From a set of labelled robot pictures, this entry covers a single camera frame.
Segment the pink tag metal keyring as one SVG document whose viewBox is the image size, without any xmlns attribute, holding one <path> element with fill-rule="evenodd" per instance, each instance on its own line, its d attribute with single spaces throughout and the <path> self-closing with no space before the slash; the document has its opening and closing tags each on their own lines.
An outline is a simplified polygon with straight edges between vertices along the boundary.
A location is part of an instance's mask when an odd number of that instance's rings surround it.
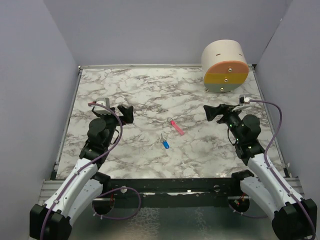
<svg viewBox="0 0 320 240">
<path fill-rule="evenodd" d="M 169 117 L 167 119 L 167 122 L 169 122 L 171 124 L 171 126 L 181 135 L 183 136 L 185 134 L 185 132 L 177 125 L 177 123 L 171 118 Z"/>
</svg>

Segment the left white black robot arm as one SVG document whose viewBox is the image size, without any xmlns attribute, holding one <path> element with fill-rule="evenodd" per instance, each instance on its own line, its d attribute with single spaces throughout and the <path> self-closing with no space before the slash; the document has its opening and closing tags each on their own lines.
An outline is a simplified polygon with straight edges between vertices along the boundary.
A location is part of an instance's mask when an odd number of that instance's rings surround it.
<svg viewBox="0 0 320 240">
<path fill-rule="evenodd" d="M 115 108 L 98 101 L 89 105 L 102 112 L 94 112 L 96 118 L 88 125 L 87 140 L 71 173 L 48 200 L 30 210 L 29 236 L 33 239 L 67 240 L 77 218 L 94 198 L 110 193 L 109 176 L 98 170 L 122 137 L 120 131 L 112 142 L 117 127 L 133 123 L 134 108 L 119 105 L 117 109 L 122 115 L 118 116 Z"/>
</svg>

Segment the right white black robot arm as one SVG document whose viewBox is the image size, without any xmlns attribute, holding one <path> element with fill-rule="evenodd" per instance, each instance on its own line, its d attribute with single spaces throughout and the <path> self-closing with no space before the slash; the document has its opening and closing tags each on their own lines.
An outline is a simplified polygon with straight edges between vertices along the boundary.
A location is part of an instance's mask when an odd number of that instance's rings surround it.
<svg viewBox="0 0 320 240">
<path fill-rule="evenodd" d="M 207 121 L 220 116 L 218 124 L 226 124 L 227 132 L 235 138 L 236 155 L 249 168 L 247 173 L 230 182 L 229 189 L 236 195 L 249 196 L 265 212 L 273 231 L 280 240 L 316 238 L 317 205 L 304 198 L 279 173 L 271 162 L 267 150 L 258 141 L 260 119 L 252 114 L 239 117 L 240 105 L 204 105 Z"/>
</svg>

